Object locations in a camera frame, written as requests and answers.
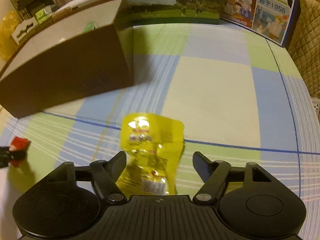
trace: plaid tablecloth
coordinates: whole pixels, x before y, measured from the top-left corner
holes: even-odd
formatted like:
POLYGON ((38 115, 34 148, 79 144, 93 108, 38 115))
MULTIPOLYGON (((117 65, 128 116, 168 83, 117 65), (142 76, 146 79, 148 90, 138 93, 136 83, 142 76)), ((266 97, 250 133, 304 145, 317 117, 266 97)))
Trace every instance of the plaid tablecloth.
MULTIPOLYGON (((300 231, 320 240, 320 129, 306 86, 284 48, 233 24, 135 28, 136 85, 15 119, 0 113, 0 145, 32 141, 28 162, 0 170, 0 236, 19 236, 12 205, 21 192, 64 161, 88 165, 119 150, 122 118, 153 112, 184 123, 179 194, 203 184, 192 154, 233 166, 257 162, 307 207, 300 231)), ((88 184, 79 183, 89 188, 88 184)))

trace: yellow plastic wrapper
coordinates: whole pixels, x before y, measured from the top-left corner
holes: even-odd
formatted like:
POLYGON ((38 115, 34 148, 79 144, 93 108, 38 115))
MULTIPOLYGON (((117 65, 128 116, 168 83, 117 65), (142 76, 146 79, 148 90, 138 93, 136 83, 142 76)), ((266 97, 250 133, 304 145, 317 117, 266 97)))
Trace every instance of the yellow plastic wrapper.
POLYGON ((121 147, 130 155, 117 181, 130 195, 175 195, 175 177, 183 152, 183 124, 155 114, 135 113, 123 119, 121 147))
POLYGON ((20 18, 16 11, 8 12, 0 22, 0 57, 5 61, 8 61, 18 48, 11 34, 19 23, 20 18))

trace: wall outlet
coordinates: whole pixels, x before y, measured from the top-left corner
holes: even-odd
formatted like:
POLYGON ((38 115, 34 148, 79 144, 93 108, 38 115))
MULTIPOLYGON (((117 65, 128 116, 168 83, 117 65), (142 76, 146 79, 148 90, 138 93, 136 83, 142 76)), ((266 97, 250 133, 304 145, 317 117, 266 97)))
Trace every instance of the wall outlet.
POLYGON ((319 116, 320 111, 320 98, 311 98, 313 107, 315 108, 317 117, 319 116))

